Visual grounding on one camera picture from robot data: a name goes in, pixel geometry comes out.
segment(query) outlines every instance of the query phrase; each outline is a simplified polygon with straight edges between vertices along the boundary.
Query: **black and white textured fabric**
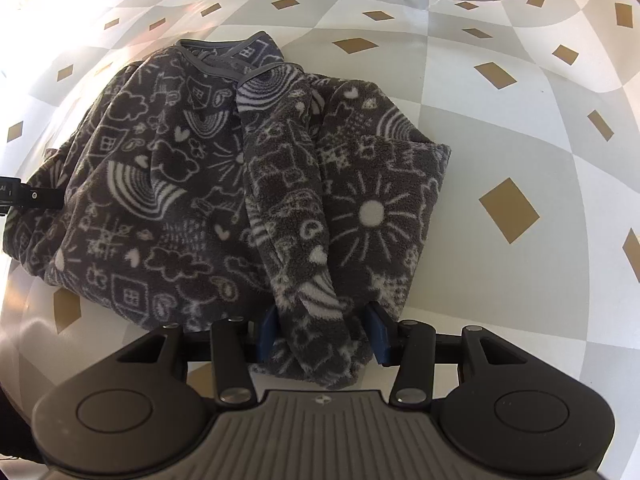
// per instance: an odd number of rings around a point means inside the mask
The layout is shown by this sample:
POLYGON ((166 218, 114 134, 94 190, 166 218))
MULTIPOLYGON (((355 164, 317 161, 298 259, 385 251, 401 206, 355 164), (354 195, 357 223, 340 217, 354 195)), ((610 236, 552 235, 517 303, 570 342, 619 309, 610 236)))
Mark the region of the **black and white textured fabric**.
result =
POLYGON ((180 40, 124 67, 12 208, 31 274, 151 329, 206 330, 275 301, 259 370, 332 388, 370 359, 358 309, 398 318, 450 150, 369 82, 308 74, 266 33, 180 40))

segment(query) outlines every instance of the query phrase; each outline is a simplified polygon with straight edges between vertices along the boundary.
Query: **white sun print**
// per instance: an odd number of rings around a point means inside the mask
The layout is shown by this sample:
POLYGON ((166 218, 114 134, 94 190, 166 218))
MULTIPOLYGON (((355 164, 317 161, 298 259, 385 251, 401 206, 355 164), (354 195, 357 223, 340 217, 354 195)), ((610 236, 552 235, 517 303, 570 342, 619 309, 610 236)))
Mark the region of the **white sun print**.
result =
POLYGON ((216 168, 218 171, 219 182, 224 182, 228 177, 232 182, 233 188, 236 188, 242 178, 242 170, 244 168, 244 153, 238 136, 232 136, 236 143, 234 150, 228 150, 220 146, 217 142, 213 143, 215 149, 212 153, 220 162, 212 164, 209 168, 216 168))
POLYGON ((373 182, 365 182, 362 173, 357 173, 356 182, 345 183, 348 194, 333 193, 331 199, 349 203, 351 211, 330 218, 331 244, 340 242, 347 251, 340 266, 356 259, 363 262, 369 250, 382 251, 391 261, 393 246, 412 240, 410 233, 419 223, 418 214, 407 210, 415 208, 415 198, 410 192, 396 191, 392 182, 378 173, 373 182))

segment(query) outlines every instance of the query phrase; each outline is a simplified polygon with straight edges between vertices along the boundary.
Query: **checkered tablecloth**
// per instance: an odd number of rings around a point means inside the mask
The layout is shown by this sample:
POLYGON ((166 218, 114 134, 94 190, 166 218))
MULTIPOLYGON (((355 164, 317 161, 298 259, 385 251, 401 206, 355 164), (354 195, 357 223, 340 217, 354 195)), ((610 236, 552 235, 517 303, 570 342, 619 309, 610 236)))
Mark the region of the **checkered tablecloth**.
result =
MULTIPOLYGON (((12 57, 0 60, 11 88, 2 174, 30 176, 120 67, 179 38, 264 30, 308 72, 373 81, 452 147, 404 317, 443 333, 482 324, 600 392, 616 414, 602 472, 640 478, 636 0, 78 0, 64 17, 54 10, 16 22, 12 57)), ((142 334, 1 263, 0 382, 25 413, 142 334)), ((204 391, 207 367, 191 370, 204 391)), ((388 391, 393 373, 369 365, 358 387, 388 391)), ((454 367, 441 366, 435 393, 455 384, 454 367)))

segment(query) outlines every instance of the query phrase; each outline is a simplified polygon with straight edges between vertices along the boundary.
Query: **ribbed gray panel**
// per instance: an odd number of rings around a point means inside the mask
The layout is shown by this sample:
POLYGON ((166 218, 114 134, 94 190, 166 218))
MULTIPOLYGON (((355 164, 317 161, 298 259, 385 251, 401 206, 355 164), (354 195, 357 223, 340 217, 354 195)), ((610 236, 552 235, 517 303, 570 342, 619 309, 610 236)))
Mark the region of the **ribbed gray panel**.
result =
MULTIPOLYGON (((148 480, 504 480, 449 449, 423 413, 380 394, 279 392, 221 415, 191 455, 148 480)), ((597 480, 587 472, 572 480, 597 480)), ((74 480, 52 472, 47 480, 74 480)))

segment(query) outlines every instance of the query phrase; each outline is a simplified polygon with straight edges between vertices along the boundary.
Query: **silver bolt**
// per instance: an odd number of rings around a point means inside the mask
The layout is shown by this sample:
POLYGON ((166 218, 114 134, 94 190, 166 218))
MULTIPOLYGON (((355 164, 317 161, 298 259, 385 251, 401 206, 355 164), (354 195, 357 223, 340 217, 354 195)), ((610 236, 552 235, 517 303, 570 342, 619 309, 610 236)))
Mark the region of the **silver bolt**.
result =
POLYGON ((242 404, 251 400, 251 392, 246 388, 227 388, 220 394, 220 400, 227 404, 242 404))
POLYGON ((420 388, 403 388, 396 392, 396 399, 403 404, 420 404, 427 399, 427 394, 420 388))
POLYGON ((325 404, 328 404, 332 400, 333 399, 331 397, 325 394, 318 395, 317 397, 314 398, 314 401, 317 402, 318 404, 321 404, 322 406, 324 406, 325 404))

